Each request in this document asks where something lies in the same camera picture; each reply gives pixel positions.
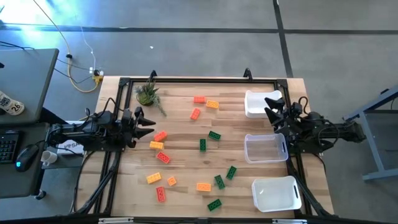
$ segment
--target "gray floor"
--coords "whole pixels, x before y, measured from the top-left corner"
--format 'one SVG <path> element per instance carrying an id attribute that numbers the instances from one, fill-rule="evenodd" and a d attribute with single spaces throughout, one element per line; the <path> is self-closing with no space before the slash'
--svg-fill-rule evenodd
<path id="1" fill-rule="evenodd" d="M 94 27 L 211 27 L 275 29 L 271 0 L 83 0 L 39 3 L 58 25 Z M 279 0 L 286 29 L 398 29 L 394 0 Z M 91 14 L 88 9 L 101 13 Z M 50 24 L 30 3 L 7 5 L 0 19 L 8 23 Z M 80 32 L 65 32 L 75 64 L 93 59 Z M 203 75 L 240 77 L 246 67 L 255 77 L 286 77 L 278 34 L 86 32 L 97 67 L 106 75 Z M 293 75 L 304 78 L 312 110 L 339 122 L 341 117 L 398 84 L 396 35 L 286 35 Z M 0 40 L 35 48 L 56 47 L 64 60 L 66 46 L 57 32 L 0 30 Z M 66 66 L 57 63 L 66 72 Z M 73 69 L 82 80 L 87 71 Z M 84 82 L 89 89 L 92 82 Z M 68 95 L 67 101 L 60 101 Z M 94 110 L 98 90 L 83 94 L 54 73 L 45 106 L 64 119 L 79 119 Z M 339 141 L 325 153 L 335 213 L 345 218 L 397 222 L 398 177 L 364 183 L 376 170 L 367 142 Z M 72 201 L 76 169 L 46 171 L 49 195 L 0 200 L 0 220 L 66 214 Z"/>

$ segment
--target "wooden tabletop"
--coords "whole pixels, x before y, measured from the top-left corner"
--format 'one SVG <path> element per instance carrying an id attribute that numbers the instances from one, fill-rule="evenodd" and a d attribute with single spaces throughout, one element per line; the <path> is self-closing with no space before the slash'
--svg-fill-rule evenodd
<path id="1" fill-rule="evenodd" d="M 96 112 L 104 108 L 109 97 L 116 98 L 120 77 L 105 77 L 99 93 Z M 301 78 L 288 79 L 290 99 L 297 101 L 306 96 Z M 244 159 L 243 141 L 247 134 L 272 134 L 268 119 L 249 119 L 244 114 L 246 90 L 274 91 L 271 84 L 253 83 L 157 83 L 163 116 L 153 107 L 143 107 L 145 118 L 155 121 L 154 133 L 144 136 L 134 149 L 127 148 L 119 167 L 112 216 L 129 217 L 247 217 L 290 218 L 293 211 L 262 213 L 253 204 L 251 184 L 255 179 L 284 177 L 284 162 L 248 164 Z M 220 103 L 218 110 L 193 104 L 194 95 L 204 95 Z M 124 107 L 126 90 L 121 107 Z M 130 109 L 139 106 L 136 96 L 131 97 Z M 194 108 L 201 114 L 196 121 L 190 119 Z M 113 104 L 108 110 L 113 111 Z M 149 149 L 154 134 L 166 131 L 168 136 L 163 152 L 170 156 L 168 164 L 155 158 L 156 150 Z M 207 138 L 209 131 L 221 134 L 221 140 L 207 139 L 207 152 L 199 151 L 199 139 Z M 103 163 L 103 152 L 94 153 L 85 164 L 78 188 L 77 205 L 81 207 L 98 185 Z M 313 155 L 304 154 L 303 164 L 308 188 L 324 208 L 333 213 L 325 171 Z M 235 166 L 232 180 L 225 179 L 228 168 Z M 148 184 L 146 177 L 160 172 L 162 180 Z M 214 176 L 221 175 L 226 188 L 219 190 Z M 174 176 L 177 184 L 169 187 L 167 179 Z M 196 183 L 212 184 L 211 192 L 196 191 Z M 166 201 L 159 203 L 155 188 L 165 187 Z M 207 205 L 220 199 L 222 206 L 210 212 Z"/>

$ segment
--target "small succulent plant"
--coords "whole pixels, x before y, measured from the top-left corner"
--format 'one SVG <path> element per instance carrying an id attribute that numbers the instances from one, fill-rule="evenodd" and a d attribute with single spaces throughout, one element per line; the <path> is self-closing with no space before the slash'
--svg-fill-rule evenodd
<path id="1" fill-rule="evenodd" d="M 150 106 L 154 104 L 160 112 L 166 116 L 162 105 L 160 104 L 160 97 L 156 94 L 159 88 L 155 88 L 155 82 L 147 80 L 145 85 L 137 86 L 134 88 L 134 92 L 137 93 L 137 100 L 144 106 Z"/>

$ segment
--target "plastic bin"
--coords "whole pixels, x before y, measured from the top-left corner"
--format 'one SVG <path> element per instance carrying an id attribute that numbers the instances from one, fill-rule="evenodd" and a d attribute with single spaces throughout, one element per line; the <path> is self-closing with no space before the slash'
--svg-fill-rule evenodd
<path id="1" fill-rule="evenodd" d="M 250 164 L 282 162 L 289 156 L 283 134 L 251 135 L 244 138 L 244 157 Z"/>
<path id="2" fill-rule="evenodd" d="M 299 209 L 301 199 L 294 177 L 256 179 L 251 185 L 254 206 L 262 212 Z"/>
<path id="3" fill-rule="evenodd" d="M 273 100 L 282 98 L 282 93 L 275 90 L 270 93 L 254 93 L 250 90 L 246 91 L 244 96 L 244 113 L 248 118 L 267 118 L 264 108 L 269 108 L 265 101 L 268 97 Z"/>

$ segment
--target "yellow lego brick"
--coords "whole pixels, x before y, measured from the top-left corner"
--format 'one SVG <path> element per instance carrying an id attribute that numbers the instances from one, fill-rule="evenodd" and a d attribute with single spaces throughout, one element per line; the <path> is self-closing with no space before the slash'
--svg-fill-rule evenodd
<path id="1" fill-rule="evenodd" d="M 160 173 L 157 172 L 156 174 L 152 174 L 152 175 L 147 176 L 147 181 L 148 181 L 148 184 L 151 184 L 153 182 L 156 182 L 156 181 L 160 180 L 161 178 L 162 177 L 160 176 Z"/>
<path id="2" fill-rule="evenodd" d="M 213 108 L 213 109 L 218 109 L 218 102 L 208 100 L 207 103 L 206 103 L 206 106 L 210 107 L 210 108 Z"/>
<path id="3" fill-rule="evenodd" d="M 151 149 L 163 149 L 163 143 L 162 142 L 151 141 L 150 144 L 149 144 L 149 147 Z"/>

